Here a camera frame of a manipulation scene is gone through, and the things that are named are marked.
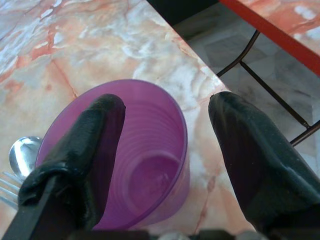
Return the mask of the purple plastic cup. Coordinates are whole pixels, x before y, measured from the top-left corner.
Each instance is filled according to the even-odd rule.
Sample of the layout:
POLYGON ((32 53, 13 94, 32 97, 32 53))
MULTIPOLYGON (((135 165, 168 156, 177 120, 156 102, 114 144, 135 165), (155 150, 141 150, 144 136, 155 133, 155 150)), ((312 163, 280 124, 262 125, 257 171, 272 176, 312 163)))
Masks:
POLYGON ((169 218, 190 189, 188 134, 175 99, 153 83, 115 80, 80 95, 46 132, 36 164, 44 161, 80 113, 104 94, 120 97, 126 112, 105 211, 95 229, 139 228, 169 218))

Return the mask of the marble table with red edge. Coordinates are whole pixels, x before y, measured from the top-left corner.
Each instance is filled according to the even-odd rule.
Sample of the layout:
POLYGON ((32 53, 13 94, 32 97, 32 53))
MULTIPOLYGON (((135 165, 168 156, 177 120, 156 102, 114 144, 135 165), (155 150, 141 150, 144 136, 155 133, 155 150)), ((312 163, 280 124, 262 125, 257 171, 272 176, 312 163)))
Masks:
POLYGON ((320 76, 320 0, 220 0, 320 76))

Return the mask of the silver metal spoon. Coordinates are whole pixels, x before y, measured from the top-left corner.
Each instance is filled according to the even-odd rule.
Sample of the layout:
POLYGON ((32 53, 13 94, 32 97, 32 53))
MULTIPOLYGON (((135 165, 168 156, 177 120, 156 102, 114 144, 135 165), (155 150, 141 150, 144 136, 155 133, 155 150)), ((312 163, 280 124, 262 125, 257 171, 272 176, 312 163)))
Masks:
POLYGON ((22 182, 35 169, 42 138, 24 136, 16 140, 9 151, 9 163, 15 176, 22 182))

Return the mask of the silver metal fork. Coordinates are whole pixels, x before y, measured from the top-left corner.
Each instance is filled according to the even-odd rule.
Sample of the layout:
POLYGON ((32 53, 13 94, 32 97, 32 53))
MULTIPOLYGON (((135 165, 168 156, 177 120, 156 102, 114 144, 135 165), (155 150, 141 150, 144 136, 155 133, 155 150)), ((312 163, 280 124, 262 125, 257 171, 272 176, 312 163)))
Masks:
POLYGON ((7 171, 0 172, 0 201, 9 207, 17 210, 18 206, 18 193, 22 181, 7 171))

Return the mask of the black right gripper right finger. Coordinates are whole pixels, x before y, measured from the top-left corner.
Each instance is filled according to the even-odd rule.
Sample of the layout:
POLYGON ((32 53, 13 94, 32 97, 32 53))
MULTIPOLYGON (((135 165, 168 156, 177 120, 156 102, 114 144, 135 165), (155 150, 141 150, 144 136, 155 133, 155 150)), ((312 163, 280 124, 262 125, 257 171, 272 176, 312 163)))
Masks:
POLYGON ((228 91, 208 115, 245 219, 270 240, 320 240, 320 178, 272 120, 228 91))

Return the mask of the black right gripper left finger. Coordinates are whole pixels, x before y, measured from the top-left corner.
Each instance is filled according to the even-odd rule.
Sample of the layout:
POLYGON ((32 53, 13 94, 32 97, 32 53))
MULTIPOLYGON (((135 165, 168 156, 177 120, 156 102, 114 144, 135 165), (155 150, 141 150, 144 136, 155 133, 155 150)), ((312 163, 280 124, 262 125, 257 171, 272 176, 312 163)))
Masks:
POLYGON ((95 99, 23 182, 18 211, 2 240, 68 240, 102 218, 126 107, 95 99))

